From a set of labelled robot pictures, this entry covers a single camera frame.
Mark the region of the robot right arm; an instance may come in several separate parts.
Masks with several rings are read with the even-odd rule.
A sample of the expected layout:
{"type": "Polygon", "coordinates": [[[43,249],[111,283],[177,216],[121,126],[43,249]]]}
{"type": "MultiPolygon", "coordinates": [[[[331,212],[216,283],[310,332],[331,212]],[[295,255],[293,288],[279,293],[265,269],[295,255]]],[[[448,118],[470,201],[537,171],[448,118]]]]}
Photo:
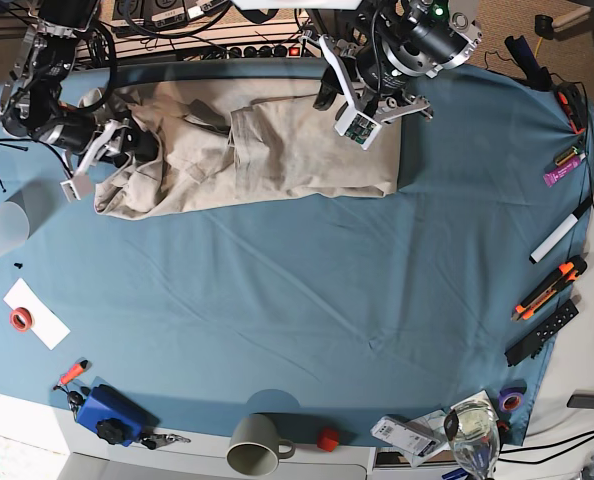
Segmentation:
{"type": "Polygon", "coordinates": [[[159,153],[156,137],[142,129],[128,111],[99,115],[117,86],[113,37],[97,18],[97,1],[34,1],[28,26],[0,97],[0,127],[13,139],[47,147],[60,160],[66,198],[80,200],[93,192],[88,176],[98,162],[120,168],[149,162],[159,153]],[[79,43],[100,38],[98,56],[108,61],[109,77],[100,96],[73,106],[60,101],[62,82],[72,72],[79,43]]]}

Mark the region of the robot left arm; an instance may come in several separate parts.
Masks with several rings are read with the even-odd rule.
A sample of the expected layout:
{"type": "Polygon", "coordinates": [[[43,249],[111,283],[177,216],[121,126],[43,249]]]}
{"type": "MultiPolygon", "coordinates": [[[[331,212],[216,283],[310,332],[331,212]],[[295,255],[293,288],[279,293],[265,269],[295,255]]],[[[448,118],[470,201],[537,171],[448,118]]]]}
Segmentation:
{"type": "Polygon", "coordinates": [[[314,109],[342,98],[334,129],[362,149],[404,116],[432,119],[430,102],[408,84],[470,59],[482,40],[478,9],[476,1],[361,1],[339,11],[339,35],[304,37],[327,62],[314,109]]]}

